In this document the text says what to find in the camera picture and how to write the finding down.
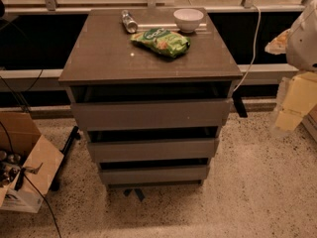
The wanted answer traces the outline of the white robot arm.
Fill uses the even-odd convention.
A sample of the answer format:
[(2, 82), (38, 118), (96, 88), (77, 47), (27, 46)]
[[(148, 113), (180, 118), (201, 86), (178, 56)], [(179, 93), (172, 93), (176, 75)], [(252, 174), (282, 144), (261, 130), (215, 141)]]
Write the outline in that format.
[(264, 50), (272, 55), (285, 54), (287, 63), (298, 69), (294, 77), (281, 80), (271, 114), (271, 133), (284, 137), (317, 105), (317, 0), (312, 0), (292, 26)]

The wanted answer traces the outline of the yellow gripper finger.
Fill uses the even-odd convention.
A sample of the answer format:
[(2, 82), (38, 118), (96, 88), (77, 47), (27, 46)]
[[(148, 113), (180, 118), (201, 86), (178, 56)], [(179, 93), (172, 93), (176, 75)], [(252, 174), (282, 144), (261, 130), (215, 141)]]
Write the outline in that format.
[(276, 36), (264, 48), (271, 55), (284, 55), (287, 51), (287, 40), (290, 30), (287, 29)]

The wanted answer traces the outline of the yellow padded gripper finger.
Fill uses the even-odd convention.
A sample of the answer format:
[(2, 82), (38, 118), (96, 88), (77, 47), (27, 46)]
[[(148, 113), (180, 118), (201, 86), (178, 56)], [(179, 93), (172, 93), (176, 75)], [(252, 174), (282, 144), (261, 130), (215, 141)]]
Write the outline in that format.
[(270, 132), (285, 137), (317, 105), (317, 74), (302, 72), (293, 78), (284, 77), (279, 84), (276, 105), (270, 115)]

